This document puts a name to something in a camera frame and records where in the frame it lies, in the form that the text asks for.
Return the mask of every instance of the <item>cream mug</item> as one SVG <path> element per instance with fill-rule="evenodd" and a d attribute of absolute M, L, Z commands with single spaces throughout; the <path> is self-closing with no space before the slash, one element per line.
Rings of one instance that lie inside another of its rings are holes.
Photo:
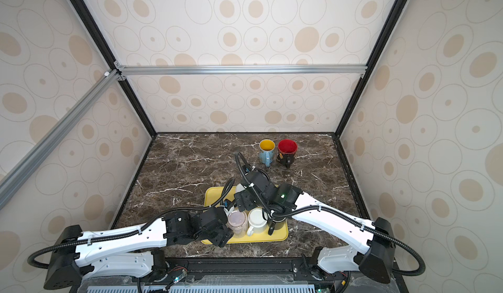
<path fill-rule="evenodd" d="M 248 214 L 248 231 L 247 235 L 252 236 L 254 233 L 262 233 L 267 228 L 267 220 L 262 216 L 262 208 L 252 209 Z"/>

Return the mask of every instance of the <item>black frame bar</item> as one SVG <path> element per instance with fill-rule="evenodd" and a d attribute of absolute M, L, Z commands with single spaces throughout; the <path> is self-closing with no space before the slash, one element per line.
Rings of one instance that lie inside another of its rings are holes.
<path fill-rule="evenodd" d="M 367 211 L 367 207 L 365 206 L 365 202 L 363 201 L 363 196 L 360 192 L 360 189 L 358 188 L 358 184 L 356 183 L 353 171 L 351 171 L 351 167 L 349 166 L 349 161 L 346 157 L 346 153 L 344 152 L 341 140 L 339 139 L 339 137 L 336 137 L 335 133 L 332 136 L 332 140 L 333 145 L 336 146 L 336 151 L 339 155 L 339 159 L 341 159 L 341 164 L 343 166 L 344 173 L 346 174 L 346 178 L 348 179 L 349 189 L 351 191 L 353 199 L 355 200 L 358 213 L 360 214 L 360 217 L 362 219 L 370 219 L 369 212 Z"/>
<path fill-rule="evenodd" d="M 80 20 L 84 24 L 85 28 L 89 32 L 89 35 L 95 42 L 98 50 L 100 50 L 101 55 L 105 59 L 105 62 L 107 63 L 108 67 L 110 69 L 117 69 L 118 73 L 120 74 L 120 69 L 117 68 L 117 65 L 115 64 L 115 56 L 112 53 L 112 50 L 110 50 L 110 47 L 107 44 L 107 41 L 103 37 L 103 34 L 101 33 L 100 29 L 98 28 L 96 21 L 93 19 L 91 12 L 85 5 L 84 0 L 70 0 L 72 3 L 73 7 L 75 8 L 75 11 L 79 15 Z M 131 105 L 133 106 L 134 110 L 136 111 L 136 114 L 138 114 L 138 117 L 140 118 L 141 122 L 147 129 L 148 133 L 150 134 L 151 138 L 154 138 L 156 135 L 154 126 L 148 119 L 147 114 L 143 110 L 143 107 L 140 104 L 140 101 L 134 94 L 133 89 L 127 82 L 127 79 L 123 81 L 119 81 L 119 84 L 126 94 L 126 97 L 128 98 L 129 102 L 131 102 Z"/>
<path fill-rule="evenodd" d="M 353 95 L 351 95 L 351 99 L 349 99 L 348 106 L 344 111 L 343 117 L 341 118 L 341 122 L 337 126 L 336 129 L 337 138 L 341 136 L 341 134 L 344 131 L 344 128 L 348 124 L 349 118 L 351 117 L 351 114 L 355 110 L 356 104 L 358 103 L 358 100 L 360 100 L 360 96 L 362 95 L 365 86 L 367 86 L 370 76 L 374 72 L 374 68 L 377 65 L 377 62 L 379 61 L 379 58 L 381 57 L 381 54 L 384 51 L 384 48 L 386 47 L 386 44 L 389 38 L 391 37 L 391 34 L 393 33 L 396 23 L 398 22 L 400 15 L 403 9 L 405 8 L 406 3 L 407 0 L 395 0 L 395 2 L 393 3 L 393 7 L 391 7 L 391 11 L 389 12 L 388 18 L 386 19 L 386 22 L 384 23 L 384 26 L 381 30 L 381 33 L 377 38 L 377 42 L 374 45 L 374 49 L 370 53 L 370 57 L 367 62 L 367 71 L 365 71 L 365 75 L 363 76 L 363 78 L 361 78 L 356 84 L 355 91 L 353 92 Z"/>
<path fill-rule="evenodd" d="M 117 211 L 117 214 L 115 215 L 114 222 L 112 223 L 112 226 L 110 227 L 111 229 L 115 229 L 117 227 L 117 223 L 119 223 L 119 218 L 121 217 L 122 212 L 124 211 L 124 208 L 126 207 L 126 202 L 128 201 L 129 196 L 131 195 L 131 192 L 133 191 L 133 187 L 136 184 L 136 180 L 138 179 L 138 176 L 140 176 L 141 170 L 143 169 L 143 164 L 145 164 L 145 161 L 147 160 L 148 154 L 150 153 L 150 149 L 152 149 L 152 146 L 154 145 L 155 139 L 157 139 L 157 135 L 155 135 L 152 138 L 152 140 L 150 140 L 150 144 L 148 144 L 148 148 L 145 151 L 143 158 L 141 159 L 140 165 L 138 166 L 138 169 L 136 170 L 136 174 L 133 177 L 131 185 L 129 185 L 129 188 L 126 192 L 126 195 L 122 199 L 121 205 L 119 207 L 119 211 Z"/>

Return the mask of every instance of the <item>wall panel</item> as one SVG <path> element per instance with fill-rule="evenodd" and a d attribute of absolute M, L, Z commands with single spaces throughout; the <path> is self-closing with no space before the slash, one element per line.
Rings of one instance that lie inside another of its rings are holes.
<path fill-rule="evenodd" d="M 129 66 L 366 63 L 394 0 L 87 0 Z"/>
<path fill-rule="evenodd" d="M 129 77 L 157 132 L 328 132 L 360 74 Z"/>
<path fill-rule="evenodd" d="M 410 0 L 341 138 L 372 218 L 427 264 L 412 293 L 501 291 L 502 8 Z"/>
<path fill-rule="evenodd" d="M 110 228 L 150 139 L 113 84 L 0 210 L 0 291 L 41 291 L 46 271 L 26 258 L 64 227 Z"/>
<path fill-rule="evenodd" d="M 0 181 L 108 67 L 66 0 L 0 0 Z"/>

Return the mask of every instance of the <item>light blue mug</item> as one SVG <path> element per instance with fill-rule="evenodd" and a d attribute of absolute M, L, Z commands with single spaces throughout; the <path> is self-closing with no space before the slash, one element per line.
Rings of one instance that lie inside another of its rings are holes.
<path fill-rule="evenodd" d="M 259 158 L 262 161 L 263 164 L 265 164 L 267 167 L 271 166 L 271 162 L 273 161 L 274 158 L 274 148 L 276 145 L 274 142 L 270 139 L 264 139 L 260 142 L 259 144 L 260 147 L 260 154 Z"/>

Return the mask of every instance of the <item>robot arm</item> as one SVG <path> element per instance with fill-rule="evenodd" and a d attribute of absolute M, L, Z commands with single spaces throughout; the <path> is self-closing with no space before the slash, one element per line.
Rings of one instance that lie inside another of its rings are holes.
<path fill-rule="evenodd" d="M 155 220 L 147 229 L 143 224 L 121 229 L 82 232 L 78 225 L 67 227 L 55 245 L 72 241 L 83 243 L 63 247 L 53 252 L 48 265 L 44 289 L 57 290 L 79 285 L 83 278 L 110 275 L 147 277 L 149 281 L 160 280 L 166 275 L 164 252 L 131 251 L 187 245 L 193 241 L 208 239 L 215 246 L 223 247 L 233 236 L 226 226 L 227 215 L 222 207 L 210 207 L 204 213 L 191 215 L 187 211 L 173 211 Z M 98 237 L 111 237 L 138 231 L 135 235 L 92 242 Z"/>
<path fill-rule="evenodd" d="M 311 258 L 311 261 L 315 260 L 315 264 L 311 267 L 320 268 L 327 273 L 339 270 L 361 271 L 377 282 L 390 282 L 395 245 L 372 233 L 377 230 L 393 238 L 391 224 L 385 219 L 378 218 L 374 222 L 346 214 L 288 183 L 276 187 L 267 174 L 260 170 L 248 172 L 236 191 L 236 206 L 241 211 L 250 210 L 257 205 L 266 208 L 274 204 L 283 209 L 281 214 L 314 225 L 349 244 L 316 250 Z"/>

